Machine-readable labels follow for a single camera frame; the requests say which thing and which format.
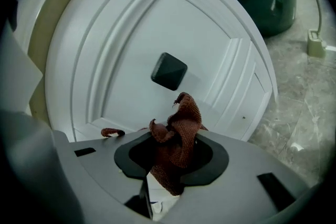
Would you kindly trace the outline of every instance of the white cabinet door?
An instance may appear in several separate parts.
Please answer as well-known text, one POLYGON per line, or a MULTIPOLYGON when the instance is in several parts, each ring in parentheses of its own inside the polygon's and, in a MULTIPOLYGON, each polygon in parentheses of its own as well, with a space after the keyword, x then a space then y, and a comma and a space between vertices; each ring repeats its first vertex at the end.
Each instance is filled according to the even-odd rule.
POLYGON ((236 0, 71 0, 47 61, 49 118, 70 141, 165 121, 182 91, 209 130, 247 140, 272 89, 265 43, 236 0), (151 80, 164 52, 188 66, 176 91, 151 80))

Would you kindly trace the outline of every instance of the crumpled cloth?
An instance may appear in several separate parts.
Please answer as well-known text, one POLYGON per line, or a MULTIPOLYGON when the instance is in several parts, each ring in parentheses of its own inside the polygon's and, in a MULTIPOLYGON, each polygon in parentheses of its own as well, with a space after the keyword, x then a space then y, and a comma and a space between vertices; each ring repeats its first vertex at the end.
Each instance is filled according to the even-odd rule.
MULTIPOLYGON (((195 136, 199 129, 207 130, 202 125, 201 113, 191 95, 182 92, 174 101, 180 104, 178 111, 167 120, 167 126, 156 124, 153 119, 149 129, 157 141, 155 145, 154 165, 151 174, 172 195, 180 195, 183 186, 180 177, 193 158, 195 136)), ((103 129, 101 134, 124 132, 117 129, 103 129)))

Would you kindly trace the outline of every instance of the gray tile floor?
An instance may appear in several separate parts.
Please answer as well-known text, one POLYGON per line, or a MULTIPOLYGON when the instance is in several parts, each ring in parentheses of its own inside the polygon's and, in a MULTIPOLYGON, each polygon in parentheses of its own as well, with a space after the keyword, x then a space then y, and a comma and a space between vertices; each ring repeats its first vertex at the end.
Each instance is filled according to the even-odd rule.
MULTIPOLYGON (((321 37, 336 46, 336 18, 322 6, 321 37)), ((265 40, 279 89, 249 142, 297 172, 310 186, 323 180, 334 154, 336 130, 336 53, 307 56, 307 30, 317 29, 315 0, 297 0, 296 20, 286 32, 265 40)))

